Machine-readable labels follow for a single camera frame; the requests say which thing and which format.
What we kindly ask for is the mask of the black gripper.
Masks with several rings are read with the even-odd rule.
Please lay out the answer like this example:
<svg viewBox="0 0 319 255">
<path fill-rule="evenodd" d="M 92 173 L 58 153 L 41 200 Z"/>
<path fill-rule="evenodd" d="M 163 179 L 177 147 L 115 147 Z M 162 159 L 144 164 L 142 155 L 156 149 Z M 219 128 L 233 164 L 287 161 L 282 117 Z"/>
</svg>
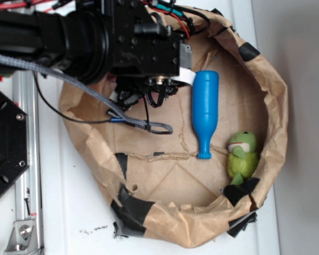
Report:
<svg viewBox="0 0 319 255">
<path fill-rule="evenodd" d="M 117 77 L 110 99 L 117 106 L 129 109 L 147 97 L 152 107 L 160 107 L 193 84 L 191 46 L 158 13 L 149 13 L 141 1 L 106 1 L 106 15 L 114 35 L 110 72 Z"/>
</svg>

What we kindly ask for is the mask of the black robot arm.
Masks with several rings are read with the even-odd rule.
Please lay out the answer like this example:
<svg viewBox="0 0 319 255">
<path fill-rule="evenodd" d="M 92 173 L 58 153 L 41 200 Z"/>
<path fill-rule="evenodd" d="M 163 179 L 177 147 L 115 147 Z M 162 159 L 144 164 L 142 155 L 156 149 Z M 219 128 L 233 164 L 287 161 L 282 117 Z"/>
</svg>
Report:
<svg viewBox="0 0 319 255">
<path fill-rule="evenodd" d="M 146 96 L 153 107 L 192 84 L 184 36 L 141 1 L 77 1 L 61 16 L 0 9 L 0 54 L 58 69 L 85 84 L 116 76 L 110 99 L 127 110 Z"/>
</svg>

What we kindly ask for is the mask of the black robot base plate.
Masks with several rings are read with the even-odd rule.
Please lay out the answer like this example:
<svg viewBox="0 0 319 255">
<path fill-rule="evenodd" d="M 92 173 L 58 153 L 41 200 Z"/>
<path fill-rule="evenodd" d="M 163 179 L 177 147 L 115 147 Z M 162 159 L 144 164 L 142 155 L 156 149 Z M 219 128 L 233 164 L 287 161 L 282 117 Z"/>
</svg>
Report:
<svg viewBox="0 0 319 255">
<path fill-rule="evenodd" d="M 28 167 L 27 120 L 0 91 L 0 198 Z"/>
</svg>

